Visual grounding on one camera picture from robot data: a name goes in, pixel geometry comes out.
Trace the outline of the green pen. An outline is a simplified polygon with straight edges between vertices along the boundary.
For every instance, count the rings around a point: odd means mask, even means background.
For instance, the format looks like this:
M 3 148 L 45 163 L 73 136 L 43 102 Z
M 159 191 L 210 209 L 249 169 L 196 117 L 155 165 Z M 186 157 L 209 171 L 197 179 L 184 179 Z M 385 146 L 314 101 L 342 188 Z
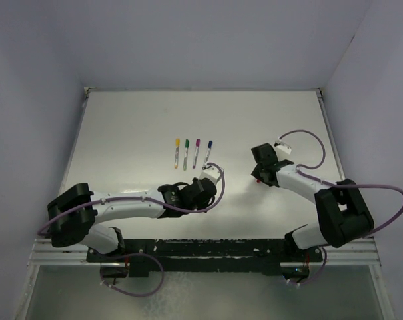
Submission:
M 187 163 L 188 163 L 188 155 L 189 155 L 189 147 L 184 148 L 184 158 L 183 158 L 183 170 L 187 170 Z

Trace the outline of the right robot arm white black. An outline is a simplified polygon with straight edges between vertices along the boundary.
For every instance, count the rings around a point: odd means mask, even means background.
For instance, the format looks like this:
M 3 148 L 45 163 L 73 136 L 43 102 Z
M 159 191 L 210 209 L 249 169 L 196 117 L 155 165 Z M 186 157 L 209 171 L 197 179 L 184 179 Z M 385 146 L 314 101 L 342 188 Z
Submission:
M 304 177 L 292 161 L 280 160 L 269 143 L 253 147 L 251 152 L 256 162 L 253 177 L 269 187 L 292 191 L 316 207 L 317 222 L 284 236 L 284 253 L 290 260 L 301 260 L 312 247 L 339 248 L 373 230 L 372 215 L 352 180 L 327 186 Z

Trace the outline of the blue pen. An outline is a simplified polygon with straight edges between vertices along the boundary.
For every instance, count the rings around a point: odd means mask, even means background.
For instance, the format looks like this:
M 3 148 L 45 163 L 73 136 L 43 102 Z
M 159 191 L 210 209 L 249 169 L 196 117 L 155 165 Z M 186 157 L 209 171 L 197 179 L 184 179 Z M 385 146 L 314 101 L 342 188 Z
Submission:
M 207 166 L 207 163 L 208 163 L 208 160 L 209 160 L 209 157 L 210 157 L 211 149 L 209 149 L 208 146 L 207 146 L 206 155 L 204 157 L 204 162 L 203 162 L 203 166 L 202 166 L 203 169 L 206 169 L 206 166 Z

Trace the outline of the purple pen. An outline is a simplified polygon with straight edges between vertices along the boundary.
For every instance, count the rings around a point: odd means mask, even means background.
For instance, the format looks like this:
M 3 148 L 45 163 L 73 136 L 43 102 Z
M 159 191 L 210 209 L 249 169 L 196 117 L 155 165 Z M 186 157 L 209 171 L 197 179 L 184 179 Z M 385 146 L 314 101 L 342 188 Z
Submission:
M 198 147 L 195 147 L 194 156 L 193 156 L 193 162 L 192 162 L 192 168 L 193 168 L 193 169 L 195 169 L 196 166 L 197 166 L 197 159 L 198 159 L 198 156 L 199 156 L 199 148 L 198 148 Z

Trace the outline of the yellow pen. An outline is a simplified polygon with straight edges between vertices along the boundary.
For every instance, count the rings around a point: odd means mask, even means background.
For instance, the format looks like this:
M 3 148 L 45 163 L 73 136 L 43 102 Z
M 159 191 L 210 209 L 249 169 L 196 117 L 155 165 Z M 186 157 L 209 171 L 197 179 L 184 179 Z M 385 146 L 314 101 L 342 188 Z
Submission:
M 178 169 L 179 167 L 179 150 L 180 146 L 176 147 L 175 146 L 175 156 L 174 156 L 174 168 Z

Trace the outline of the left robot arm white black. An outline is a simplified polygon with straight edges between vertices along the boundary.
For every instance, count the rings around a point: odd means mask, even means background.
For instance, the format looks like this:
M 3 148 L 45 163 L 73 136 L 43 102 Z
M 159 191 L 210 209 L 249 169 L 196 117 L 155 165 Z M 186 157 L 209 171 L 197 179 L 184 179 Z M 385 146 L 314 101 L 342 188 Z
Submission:
M 104 222 L 130 218 L 179 218 L 206 211 L 217 194 L 218 179 L 194 178 L 191 184 L 166 184 L 136 193 L 102 194 L 78 183 L 47 206 L 53 247 L 82 244 L 118 261 L 125 254 L 121 231 Z

